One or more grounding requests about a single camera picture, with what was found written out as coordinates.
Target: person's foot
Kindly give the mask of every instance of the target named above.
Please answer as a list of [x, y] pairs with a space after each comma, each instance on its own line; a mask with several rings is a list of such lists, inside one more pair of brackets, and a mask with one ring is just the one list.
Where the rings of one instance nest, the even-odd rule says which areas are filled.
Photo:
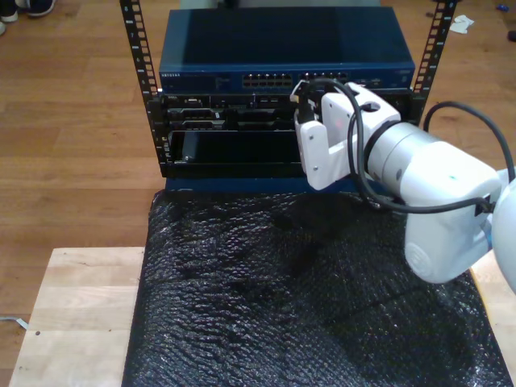
[[33, 18], [48, 15], [54, 9], [56, 0], [16, 0], [16, 4]]
[[18, 20], [18, 7], [16, 6], [14, 0], [0, 2], [0, 21], [4, 23], [13, 23], [16, 20]]

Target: cable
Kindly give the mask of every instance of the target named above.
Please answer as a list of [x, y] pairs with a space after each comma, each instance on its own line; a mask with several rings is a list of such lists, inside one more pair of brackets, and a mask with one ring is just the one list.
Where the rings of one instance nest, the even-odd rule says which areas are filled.
[[348, 85], [343, 85], [337, 80], [331, 80], [326, 78], [317, 78], [313, 81], [310, 81], [308, 87], [303, 90], [303, 93], [307, 95], [314, 87], [318, 85], [332, 85], [337, 90], [341, 91], [346, 97], [349, 98], [353, 106], [353, 110], [356, 116], [356, 131], [357, 131], [357, 169], [358, 169], [358, 177], [361, 189], [365, 191], [376, 203], [382, 205], [385, 208], [389, 208], [391, 210], [401, 212], [404, 214], [438, 214], [442, 212], [448, 212], [451, 210], [458, 210], [460, 208], [465, 208], [468, 206], [476, 206], [479, 205], [482, 207], [484, 212], [489, 212], [492, 210], [491, 204], [485, 200], [484, 198], [472, 198], [467, 200], [462, 200], [455, 203], [445, 204], [443, 206], [405, 206], [397, 203], [393, 203], [389, 200], [384, 199], [381, 195], [378, 195], [374, 189], [372, 189], [371, 185], [368, 183], [367, 177], [365, 176], [364, 171], [364, 122], [362, 120], [362, 114], [360, 111], [360, 106], [358, 105], [358, 101], [355, 98], [355, 94], [353, 90]]
[[355, 170], [355, 161], [353, 160], [353, 133], [355, 131], [355, 121], [355, 113], [353, 113], [349, 120], [349, 125], [347, 127], [347, 162], [349, 163], [349, 174], [351, 176], [351, 179], [353, 180], [353, 183], [355, 184], [355, 187], [362, 201], [365, 202], [371, 210], [384, 211], [385, 209], [380, 204], [375, 203], [375, 205], [371, 203], [369, 196], [365, 193], [364, 188], [358, 180], [358, 174]]
[[497, 127], [497, 125], [493, 122], [492, 119], [490, 119], [487, 115], [481, 113], [474, 107], [465, 105], [461, 102], [440, 102], [437, 105], [432, 106], [431, 109], [428, 111], [428, 114], [425, 117], [425, 121], [422, 125], [423, 130], [428, 131], [428, 127], [430, 125], [430, 120], [432, 116], [437, 110], [443, 109], [444, 107], [455, 107], [456, 109], [466, 111], [469, 114], [474, 115], [475, 117], [480, 119], [483, 123], [485, 123], [485, 125], [488, 126], [489, 129], [491, 129], [491, 131], [494, 133], [494, 136], [497, 138], [498, 143], [501, 146], [503, 156], [506, 159], [507, 172], [509, 173], [509, 182], [514, 180], [514, 178], [516, 177], [516, 173], [514, 172], [514, 161], [512, 155], [510, 154], [509, 144], [507, 143], [505, 136], [503, 135], [503, 133], [501, 133], [501, 130]]

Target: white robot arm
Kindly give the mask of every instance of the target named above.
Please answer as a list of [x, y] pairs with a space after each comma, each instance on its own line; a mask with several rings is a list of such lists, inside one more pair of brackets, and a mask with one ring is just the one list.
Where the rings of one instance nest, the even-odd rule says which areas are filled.
[[[367, 107], [361, 114], [360, 141], [359, 134], [348, 136], [356, 109], [347, 95], [323, 95], [324, 123], [296, 112], [302, 167], [310, 185], [324, 189], [359, 169], [357, 146], [361, 145], [365, 172], [410, 208], [435, 208], [470, 199], [472, 204], [446, 212], [409, 213], [407, 262], [424, 281], [443, 283], [467, 270], [493, 245], [499, 266], [516, 293], [516, 181], [508, 184], [508, 177], [499, 176], [475, 157], [401, 122], [400, 114], [370, 90], [351, 82], [347, 87], [358, 105]], [[347, 139], [352, 139], [351, 149]], [[348, 150], [353, 150], [354, 165]], [[486, 213], [485, 203], [491, 203], [491, 210], [496, 203], [493, 214]]]

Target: table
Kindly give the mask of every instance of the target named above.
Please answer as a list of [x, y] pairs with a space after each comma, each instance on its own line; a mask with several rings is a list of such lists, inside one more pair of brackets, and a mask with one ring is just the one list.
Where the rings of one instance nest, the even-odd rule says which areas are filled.
[[[10, 386], [120, 386], [143, 258], [144, 248], [55, 249]], [[472, 272], [516, 381], [516, 295], [492, 252]]]

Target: black bubble wrap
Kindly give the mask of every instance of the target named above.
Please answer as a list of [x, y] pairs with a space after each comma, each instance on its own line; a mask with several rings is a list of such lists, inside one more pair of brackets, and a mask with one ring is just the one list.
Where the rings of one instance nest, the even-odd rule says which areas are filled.
[[344, 194], [159, 193], [123, 386], [510, 386], [469, 273]]

